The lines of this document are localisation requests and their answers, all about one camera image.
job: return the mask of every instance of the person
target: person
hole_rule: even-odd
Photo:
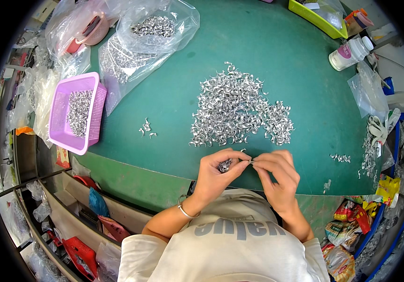
[[[229,170],[219,172],[229,158]],[[122,241],[118,282],[329,281],[319,241],[295,198],[300,176],[292,155],[277,150],[253,159],[268,201],[226,189],[250,160],[233,149],[203,157],[194,193]]]

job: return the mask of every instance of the yellow-green plastic basket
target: yellow-green plastic basket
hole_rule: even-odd
[[[318,16],[318,14],[313,12],[311,9],[306,8],[304,5],[296,2],[295,0],[289,0],[288,9],[313,23],[316,27],[324,31],[333,39],[340,37],[348,38],[348,31],[346,31],[345,21],[341,22],[342,29],[338,30],[333,25],[328,23],[325,19]]]

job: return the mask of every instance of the blue plastic bag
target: blue plastic bag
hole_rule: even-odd
[[[97,215],[109,217],[109,210],[103,197],[91,187],[89,190],[89,208]]]

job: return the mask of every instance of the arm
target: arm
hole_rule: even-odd
[[[229,171],[221,173],[217,167],[220,162],[232,158]],[[200,162],[199,176],[193,195],[182,202],[182,209],[190,216],[197,215],[208,204],[216,200],[224,189],[241,175],[249,165],[251,157],[232,148],[218,151],[203,157]],[[190,219],[177,206],[170,207],[152,217],[143,229],[143,234],[152,235],[169,242],[172,235],[179,232]]]
[[[313,239],[313,231],[295,198],[300,176],[289,151],[276,150],[261,154],[254,159],[253,167],[258,172],[269,204],[282,217],[283,227],[302,243]],[[271,181],[268,172],[273,174],[278,183]]]

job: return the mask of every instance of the wire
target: wire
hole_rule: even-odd
[[[381,58],[384,58],[384,59],[388,59],[389,61],[391,61],[391,62],[393,62],[394,64],[397,64],[397,65],[399,65],[400,67],[402,67],[403,69],[404,69],[404,66],[403,65],[400,65],[400,64],[398,64],[397,62],[395,62],[394,60],[392,60],[392,59],[389,59],[389,58],[387,58],[387,57],[384,57],[384,56],[382,56],[382,55],[379,55],[379,54],[377,54],[378,55],[378,57],[381,57]]]

